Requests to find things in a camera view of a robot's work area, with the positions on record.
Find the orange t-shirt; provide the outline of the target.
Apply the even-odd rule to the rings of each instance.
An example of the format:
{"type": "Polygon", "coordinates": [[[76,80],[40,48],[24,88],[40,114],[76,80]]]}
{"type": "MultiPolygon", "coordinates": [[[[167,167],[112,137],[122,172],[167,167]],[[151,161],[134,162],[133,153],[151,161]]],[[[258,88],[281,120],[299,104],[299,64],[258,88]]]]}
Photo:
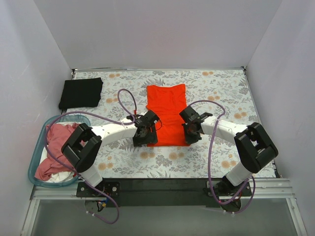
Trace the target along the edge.
{"type": "Polygon", "coordinates": [[[180,112],[187,107],[186,86],[147,86],[147,106],[160,119],[157,123],[157,143],[152,147],[185,147],[183,119],[180,112]]]}

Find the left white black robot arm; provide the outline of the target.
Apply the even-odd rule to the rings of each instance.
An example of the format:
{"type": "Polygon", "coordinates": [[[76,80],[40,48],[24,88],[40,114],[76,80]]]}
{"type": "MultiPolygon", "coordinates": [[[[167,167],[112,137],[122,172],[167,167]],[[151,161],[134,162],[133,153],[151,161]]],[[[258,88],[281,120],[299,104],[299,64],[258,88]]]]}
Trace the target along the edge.
{"type": "Polygon", "coordinates": [[[88,182],[88,191],[95,197],[104,193],[105,185],[94,166],[99,149],[112,142],[132,138],[134,147],[158,142],[156,123],[159,117],[151,110],[143,115],[128,116],[118,123],[102,126],[80,124],[61,148],[75,171],[88,182]]]}

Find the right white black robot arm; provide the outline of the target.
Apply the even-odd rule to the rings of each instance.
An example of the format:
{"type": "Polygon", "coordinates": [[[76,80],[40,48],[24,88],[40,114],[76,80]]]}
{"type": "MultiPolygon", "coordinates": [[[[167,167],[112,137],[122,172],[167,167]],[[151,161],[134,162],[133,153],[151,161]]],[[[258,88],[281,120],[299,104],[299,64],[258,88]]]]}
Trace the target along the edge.
{"type": "Polygon", "coordinates": [[[188,145],[201,140],[201,135],[219,137],[236,146],[240,162],[214,187],[234,195],[243,182],[258,173],[279,154],[276,146],[260,123],[236,124],[216,118],[211,113],[199,114],[192,107],[180,112],[183,119],[185,142],[188,145]]]}

